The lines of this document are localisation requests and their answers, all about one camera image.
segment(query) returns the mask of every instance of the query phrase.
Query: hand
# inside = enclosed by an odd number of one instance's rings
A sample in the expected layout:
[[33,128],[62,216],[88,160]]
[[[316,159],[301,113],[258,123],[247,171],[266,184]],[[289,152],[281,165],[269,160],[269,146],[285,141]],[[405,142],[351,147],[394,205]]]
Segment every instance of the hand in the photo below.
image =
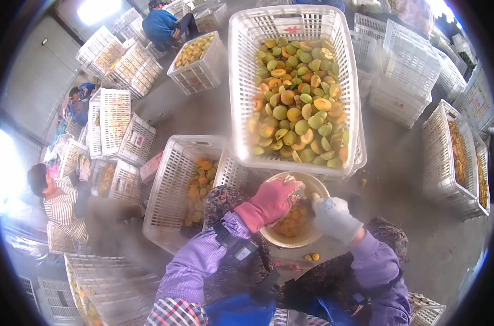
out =
[[175,29],[172,36],[175,40],[177,40],[178,36],[180,36],[180,29],[178,29],[178,28]]
[[256,233],[265,225],[276,222],[290,211],[297,200],[303,198],[305,185],[287,175],[261,185],[250,201],[234,209],[243,223]]
[[341,241],[349,246],[353,241],[361,241],[363,223],[353,218],[345,200],[337,197],[320,198],[317,193],[312,194],[312,209],[316,213],[313,220],[317,230]]

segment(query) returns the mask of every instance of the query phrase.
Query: person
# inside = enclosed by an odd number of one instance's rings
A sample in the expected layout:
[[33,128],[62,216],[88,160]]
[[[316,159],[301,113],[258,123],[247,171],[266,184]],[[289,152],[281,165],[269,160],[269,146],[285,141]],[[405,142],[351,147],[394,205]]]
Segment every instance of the person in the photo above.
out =
[[89,99],[93,89],[92,83],[85,82],[79,87],[73,87],[69,90],[69,113],[81,127],[86,126],[89,119]]
[[388,19],[405,26],[417,35],[429,40],[434,29],[434,14],[432,8],[426,0],[398,0],[394,9],[398,15],[380,13],[376,14],[366,10],[365,5],[361,5],[358,12],[387,22]]
[[180,35],[189,31],[191,39],[199,36],[198,26],[193,14],[186,14],[179,23],[178,18],[167,10],[163,10],[164,3],[159,0],[149,2],[149,14],[142,22],[142,28],[147,38],[160,52],[176,49],[174,42]]
[[313,223],[349,252],[283,286],[276,283],[258,231],[303,193],[303,183],[291,176],[264,183],[252,198],[226,186],[212,189],[204,202],[207,228],[166,266],[145,324],[408,325],[408,290],[399,268],[406,236],[383,219],[363,227],[339,198],[312,195]]
[[44,163],[31,167],[28,184],[33,193],[44,199],[49,220],[64,234],[81,243],[90,244],[101,256],[119,256],[122,222],[145,215],[142,205],[126,200],[91,196],[87,177],[74,171],[70,176],[54,180]]

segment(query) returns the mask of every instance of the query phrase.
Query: dark hair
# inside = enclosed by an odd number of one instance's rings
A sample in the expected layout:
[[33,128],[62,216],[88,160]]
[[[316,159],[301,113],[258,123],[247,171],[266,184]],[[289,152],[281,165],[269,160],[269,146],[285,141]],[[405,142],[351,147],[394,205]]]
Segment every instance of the dark hair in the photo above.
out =
[[152,9],[152,8],[158,6],[158,5],[162,5],[163,6],[164,5],[163,4],[163,1],[160,1],[160,0],[151,0],[151,1],[149,1],[149,9]]
[[69,91],[69,97],[75,95],[76,93],[80,93],[80,89],[78,89],[78,87],[71,88],[71,90]]
[[35,196],[44,198],[42,193],[44,189],[48,188],[48,183],[46,182],[46,173],[48,169],[44,163],[39,163],[31,166],[28,171],[28,184]]

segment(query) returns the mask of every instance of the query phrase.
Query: pink glove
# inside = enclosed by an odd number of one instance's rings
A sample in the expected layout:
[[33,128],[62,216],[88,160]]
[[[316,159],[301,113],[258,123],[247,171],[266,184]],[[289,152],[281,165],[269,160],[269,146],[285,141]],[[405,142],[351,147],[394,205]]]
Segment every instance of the pink glove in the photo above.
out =
[[234,211],[252,232],[285,216],[297,200],[304,197],[305,185],[294,176],[266,182],[250,201],[237,206]]

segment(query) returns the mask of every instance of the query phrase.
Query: purple sleeve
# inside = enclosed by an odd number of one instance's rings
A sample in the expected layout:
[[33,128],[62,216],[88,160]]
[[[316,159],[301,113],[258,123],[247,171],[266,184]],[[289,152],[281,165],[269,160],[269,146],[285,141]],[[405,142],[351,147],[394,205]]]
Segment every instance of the purple sleeve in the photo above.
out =
[[[387,244],[378,241],[368,231],[363,240],[350,248],[354,255],[351,267],[362,287],[387,284],[399,273],[399,260]],[[370,325],[408,325],[410,304],[403,279],[379,297],[372,298]]]
[[[250,238],[247,227],[237,214],[229,212],[221,222],[233,236]],[[204,303],[204,277],[218,269],[225,253],[226,249],[216,241],[216,232],[212,227],[198,233],[165,267],[156,300],[180,298],[190,303]]]

